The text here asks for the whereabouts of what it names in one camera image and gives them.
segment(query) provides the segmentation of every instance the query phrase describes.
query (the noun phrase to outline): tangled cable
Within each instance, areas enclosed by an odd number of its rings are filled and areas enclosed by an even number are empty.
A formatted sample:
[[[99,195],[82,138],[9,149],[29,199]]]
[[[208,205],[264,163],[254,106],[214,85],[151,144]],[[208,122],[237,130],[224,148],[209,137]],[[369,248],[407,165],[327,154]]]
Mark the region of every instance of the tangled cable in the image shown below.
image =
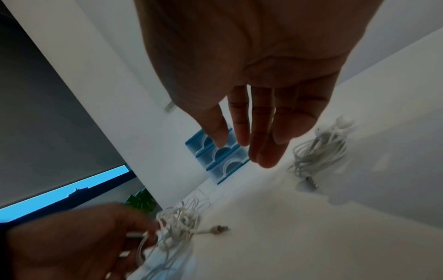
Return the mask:
[[[137,249],[137,265],[145,266],[150,270],[148,274],[142,277],[142,280],[150,280],[161,271],[171,269],[180,254],[190,244],[194,234],[220,234],[228,230],[227,226],[213,226],[208,230],[198,230],[201,214],[209,206],[210,202],[207,199],[201,203],[198,198],[192,198],[187,203],[181,202],[180,207],[167,208],[157,214],[156,219],[161,228],[157,245],[151,248],[147,256],[143,258],[144,244],[148,240],[148,234],[145,232]],[[164,251],[166,258],[162,264],[150,267],[147,260],[155,250]]]
[[[333,165],[346,155],[347,134],[344,129],[350,128],[354,121],[339,117],[329,127],[320,125],[315,129],[316,137],[293,149],[295,174],[305,179],[313,187],[317,184],[312,178],[317,172]]]

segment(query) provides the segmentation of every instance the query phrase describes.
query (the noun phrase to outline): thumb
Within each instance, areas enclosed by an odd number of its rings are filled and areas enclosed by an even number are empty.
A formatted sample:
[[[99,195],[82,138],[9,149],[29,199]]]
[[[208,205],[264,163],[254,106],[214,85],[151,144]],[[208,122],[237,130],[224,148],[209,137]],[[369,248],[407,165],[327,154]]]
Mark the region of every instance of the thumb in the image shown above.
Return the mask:
[[[217,104],[212,108],[188,112],[203,131],[212,139],[218,148],[223,148],[226,145],[229,131],[227,129],[226,120],[223,117],[222,109]]]

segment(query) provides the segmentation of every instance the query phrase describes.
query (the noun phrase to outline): blue sky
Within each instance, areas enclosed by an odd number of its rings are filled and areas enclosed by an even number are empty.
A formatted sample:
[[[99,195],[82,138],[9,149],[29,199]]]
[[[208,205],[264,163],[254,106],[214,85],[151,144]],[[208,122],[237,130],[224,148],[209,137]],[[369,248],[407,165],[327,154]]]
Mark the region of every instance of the blue sky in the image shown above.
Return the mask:
[[[73,193],[75,189],[92,188],[98,184],[106,182],[112,178],[128,172],[126,166],[120,166],[109,171],[97,174],[95,176],[83,179],[81,181],[66,185],[56,190],[44,193],[42,195],[24,200],[22,202],[10,205],[0,209],[0,222],[9,222],[20,218],[26,214],[34,212],[40,208],[62,200]]]

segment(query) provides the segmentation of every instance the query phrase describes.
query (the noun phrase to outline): white table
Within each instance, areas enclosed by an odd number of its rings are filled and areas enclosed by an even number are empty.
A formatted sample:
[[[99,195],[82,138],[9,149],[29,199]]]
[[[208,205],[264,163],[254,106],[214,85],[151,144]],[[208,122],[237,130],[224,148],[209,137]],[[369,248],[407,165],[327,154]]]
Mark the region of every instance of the white table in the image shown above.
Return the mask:
[[[442,84],[439,30],[337,87],[320,123],[358,120],[347,159],[318,174],[316,193],[287,172],[290,150],[274,169],[204,182],[201,227],[232,231],[195,236],[168,278],[443,279]]]

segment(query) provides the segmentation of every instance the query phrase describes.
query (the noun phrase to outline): hand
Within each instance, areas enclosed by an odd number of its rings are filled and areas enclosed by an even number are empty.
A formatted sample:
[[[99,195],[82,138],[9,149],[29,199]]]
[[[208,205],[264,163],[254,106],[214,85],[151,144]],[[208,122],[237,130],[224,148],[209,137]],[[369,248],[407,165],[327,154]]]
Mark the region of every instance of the hand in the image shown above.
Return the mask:
[[[240,145],[273,167],[325,109],[382,0],[135,0],[163,85],[218,147],[227,96]],[[246,85],[251,85],[250,133]]]
[[[150,233],[155,221],[123,205],[107,205],[55,214],[13,228],[7,233],[12,269],[17,280],[124,279],[134,270],[140,240],[126,240],[128,231]],[[127,258],[122,251],[131,250]]]

